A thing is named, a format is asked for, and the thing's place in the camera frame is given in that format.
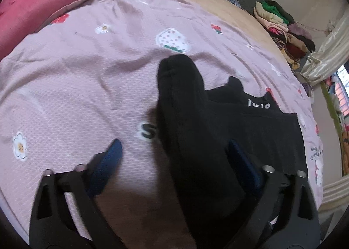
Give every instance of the curtain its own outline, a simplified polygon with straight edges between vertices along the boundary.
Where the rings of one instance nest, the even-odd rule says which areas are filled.
[[[349,8],[327,36],[318,52],[311,54],[301,74],[311,85],[325,80],[349,59]]]

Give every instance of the teal cloth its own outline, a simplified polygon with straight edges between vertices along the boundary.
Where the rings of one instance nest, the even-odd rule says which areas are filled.
[[[278,17],[282,18],[282,20],[284,21],[285,24],[287,24],[287,25],[290,24],[290,22],[281,15],[281,13],[277,10],[276,7],[270,6],[266,2],[262,2],[262,6],[263,6],[263,9],[265,9],[266,11],[273,13],[273,14],[277,15]]]

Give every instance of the metal rivet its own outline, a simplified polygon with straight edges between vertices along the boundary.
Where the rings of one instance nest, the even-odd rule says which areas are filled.
[[[51,176],[53,175],[54,172],[52,169],[46,169],[44,172],[43,172],[43,176]]]
[[[297,175],[298,175],[299,177],[306,178],[306,173],[305,173],[304,171],[302,171],[302,170],[298,170],[298,171],[297,171]]]
[[[75,167],[74,167],[74,170],[76,171],[76,172],[82,172],[82,171],[85,171],[86,170],[86,164],[79,164],[79,165],[76,165]]]
[[[275,168],[270,166],[270,165],[264,165],[263,166],[263,170],[265,172],[268,172],[268,173],[274,173],[275,172]]]

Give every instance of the window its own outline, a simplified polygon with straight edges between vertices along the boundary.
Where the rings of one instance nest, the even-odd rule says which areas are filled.
[[[349,115],[349,74],[344,66],[338,69],[337,78],[335,93],[338,96],[343,116],[346,117]]]

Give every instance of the bed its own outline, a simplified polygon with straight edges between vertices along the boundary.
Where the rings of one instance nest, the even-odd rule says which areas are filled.
[[[310,100],[255,18],[226,0],[113,0],[121,9],[113,9],[120,21],[116,25],[99,10],[87,13],[95,2],[105,1],[79,0],[59,9],[0,63],[0,116],[5,118],[0,124],[0,207],[25,241],[42,172],[70,171],[118,137],[123,162],[96,200],[108,223],[130,248],[194,246],[166,157],[156,136],[149,137],[156,134],[157,65],[177,52],[195,61],[206,88],[235,76],[246,93],[259,97],[271,90],[283,112],[298,114],[308,180],[320,206],[322,143]],[[137,22],[151,19],[152,12],[149,23]],[[123,39],[122,33],[132,37]],[[165,49],[166,33],[181,44]],[[118,41],[110,35],[118,35]],[[73,37],[80,37],[78,47]],[[88,238],[72,197],[67,199],[80,234]]]

